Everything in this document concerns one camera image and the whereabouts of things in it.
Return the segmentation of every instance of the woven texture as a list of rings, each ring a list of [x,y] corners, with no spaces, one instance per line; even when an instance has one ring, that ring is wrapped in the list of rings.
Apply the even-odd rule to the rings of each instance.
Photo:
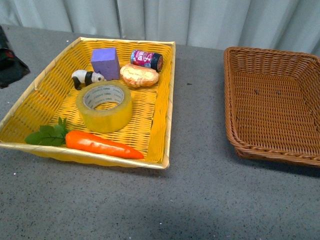
[[[131,88],[122,79],[117,80],[130,89],[133,116],[123,129],[102,134],[88,130],[79,116],[76,106],[79,91],[73,86],[71,74],[78,69],[93,71],[92,51],[112,47],[117,50],[120,67],[130,63],[134,49],[160,53],[164,62],[159,82],[152,87]],[[161,163],[166,143],[168,103],[172,101],[169,99],[172,57],[173,48],[168,44],[116,40],[79,41],[45,73],[39,86],[12,113],[0,132],[0,140],[6,143],[24,143],[25,137],[38,131],[40,125],[55,125],[61,117],[67,118],[69,130],[94,133],[111,141],[127,144],[142,152],[145,162]],[[108,108],[107,103],[98,107],[105,108]]]
[[[320,62],[247,47],[224,52],[227,136],[237,154],[320,167]]]

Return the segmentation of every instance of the bread roll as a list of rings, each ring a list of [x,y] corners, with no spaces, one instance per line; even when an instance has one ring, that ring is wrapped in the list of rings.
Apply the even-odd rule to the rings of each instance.
[[[150,87],[158,82],[159,73],[156,70],[133,64],[124,65],[120,75],[130,87]]]

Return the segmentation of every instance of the brown wicker basket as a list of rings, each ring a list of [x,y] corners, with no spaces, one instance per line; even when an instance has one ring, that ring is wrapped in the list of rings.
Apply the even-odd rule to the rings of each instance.
[[[236,153],[320,167],[320,60],[291,51],[224,51],[225,124]]]

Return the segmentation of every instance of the carrot leaves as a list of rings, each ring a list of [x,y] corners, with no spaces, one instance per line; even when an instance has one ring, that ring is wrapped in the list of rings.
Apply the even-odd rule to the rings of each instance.
[[[25,138],[27,144],[54,146],[58,147],[66,144],[66,134],[69,132],[66,129],[67,119],[59,117],[58,125],[42,125],[39,131],[31,133]]]

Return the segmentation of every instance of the yellow wicker basket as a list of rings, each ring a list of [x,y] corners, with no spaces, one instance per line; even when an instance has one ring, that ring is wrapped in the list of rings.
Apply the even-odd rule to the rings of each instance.
[[[320,167],[320,60],[303,52],[224,51],[225,125],[248,159]]]
[[[159,82],[152,87],[131,88],[132,119],[123,129],[97,133],[86,128],[79,116],[71,75],[78,69],[93,71],[93,49],[117,50],[120,67],[130,63],[131,52],[139,49],[163,55]],[[175,42],[133,41],[80,37],[62,51],[31,83],[0,122],[0,147],[21,150],[61,161],[74,161],[101,166],[169,167],[170,135],[175,74]],[[96,134],[111,141],[127,144],[144,155],[143,160],[123,159],[68,149],[65,146],[25,144],[29,134],[41,125],[55,125],[59,117],[67,118],[67,129]]]

